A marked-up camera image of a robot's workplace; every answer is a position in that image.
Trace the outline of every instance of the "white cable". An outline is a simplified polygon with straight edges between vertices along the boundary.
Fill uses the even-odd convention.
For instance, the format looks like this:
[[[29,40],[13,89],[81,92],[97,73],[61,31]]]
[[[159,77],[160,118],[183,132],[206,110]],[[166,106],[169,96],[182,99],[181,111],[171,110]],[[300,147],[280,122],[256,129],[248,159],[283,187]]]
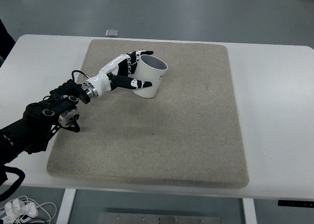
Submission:
[[[36,203],[36,204],[37,204],[36,208],[41,208],[41,209],[48,215],[49,219],[47,220],[47,222],[51,223],[52,219],[54,219],[55,216],[56,216],[56,214],[57,214],[57,205],[54,204],[54,203],[52,203],[52,202],[46,202],[46,203],[39,204],[39,203],[37,203],[35,200],[33,200],[33,199],[31,199],[31,198],[29,198],[29,200],[31,200],[31,201],[33,201],[34,203]],[[51,217],[50,214],[42,207],[43,205],[46,205],[46,204],[52,204],[52,205],[54,206],[55,212],[54,212],[53,217]]]
[[[37,206],[37,207],[42,208],[41,206],[46,205],[46,204],[52,204],[52,205],[54,206],[54,208],[55,208],[55,210],[54,210],[54,215],[53,215],[53,217],[51,218],[51,220],[52,220],[52,219],[54,219],[55,216],[57,215],[57,210],[58,210],[57,205],[56,205],[55,203],[52,203],[52,202],[46,202],[46,203],[40,204],[40,205]]]

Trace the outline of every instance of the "black wire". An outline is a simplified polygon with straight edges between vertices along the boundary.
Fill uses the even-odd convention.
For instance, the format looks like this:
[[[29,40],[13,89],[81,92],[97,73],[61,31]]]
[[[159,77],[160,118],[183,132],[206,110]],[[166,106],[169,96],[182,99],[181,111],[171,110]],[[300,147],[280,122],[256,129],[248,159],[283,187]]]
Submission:
[[[73,70],[73,71],[72,71],[72,80],[73,80],[74,82],[75,82],[74,73],[81,73],[81,74],[83,74],[83,75],[86,75],[85,73],[83,73],[83,72],[80,71],[80,70]]]
[[[47,221],[43,218],[31,218],[31,219],[34,219],[34,220],[42,220],[45,222],[45,224],[48,224]]]
[[[47,96],[45,96],[44,98],[43,98],[43,100],[45,100],[46,98],[49,98],[50,96],[49,95],[47,95]]]

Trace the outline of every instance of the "robotic hand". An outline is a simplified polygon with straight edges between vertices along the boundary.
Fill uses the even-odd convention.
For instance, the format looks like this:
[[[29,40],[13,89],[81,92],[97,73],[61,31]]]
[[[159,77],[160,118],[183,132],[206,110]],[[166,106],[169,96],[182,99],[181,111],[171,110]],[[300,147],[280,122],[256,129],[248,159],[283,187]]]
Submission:
[[[89,78],[83,85],[83,89],[90,98],[100,97],[105,91],[114,90],[117,87],[126,89],[138,89],[152,86],[151,82],[143,82],[128,77],[136,70],[140,55],[152,55],[153,51],[134,51],[122,54],[106,64],[99,74]]]
[[[6,172],[19,176],[6,192],[0,194],[0,201],[11,196],[25,177],[23,171],[7,167],[5,164],[17,158],[23,151],[28,154],[46,151],[49,140],[60,128],[79,132],[77,123],[79,112],[76,108],[79,100],[87,104],[91,98],[98,98],[105,91],[117,87],[138,89],[152,86],[151,82],[133,79],[129,75],[135,72],[140,55],[153,53],[134,51],[120,55],[92,78],[75,70],[72,72],[72,79],[50,91],[50,96],[46,96],[38,103],[29,104],[23,113],[23,118],[0,129],[0,185],[7,180]],[[75,83],[75,72],[80,72],[87,78],[83,85]]]

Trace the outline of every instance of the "gray floor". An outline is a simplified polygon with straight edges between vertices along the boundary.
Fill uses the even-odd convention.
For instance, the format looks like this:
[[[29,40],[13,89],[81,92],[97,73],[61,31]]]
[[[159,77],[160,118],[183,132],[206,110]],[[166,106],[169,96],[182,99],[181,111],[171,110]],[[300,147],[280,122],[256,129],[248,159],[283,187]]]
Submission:
[[[124,38],[314,48],[314,0],[0,0],[0,18],[15,40],[24,34],[103,37],[118,29]],[[262,216],[275,207],[257,206]]]
[[[101,223],[102,212],[219,217],[221,224],[245,224],[240,198],[106,191],[77,191],[69,224]]]

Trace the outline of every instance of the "gray fabric pad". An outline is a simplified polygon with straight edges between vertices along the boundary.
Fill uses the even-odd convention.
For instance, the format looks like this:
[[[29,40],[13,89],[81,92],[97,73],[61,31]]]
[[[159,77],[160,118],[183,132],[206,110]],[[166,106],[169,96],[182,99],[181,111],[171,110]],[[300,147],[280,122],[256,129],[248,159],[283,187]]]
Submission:
[[[93,40],[82,71],[95,76],[120,54],[135,50],[152,50],[168,64],[156,95],[142,98],[117,88],[87,105],[79,103],[81,131],[59,131],[48,173],[125,184],[246,186],[249,178],[227,48]]]

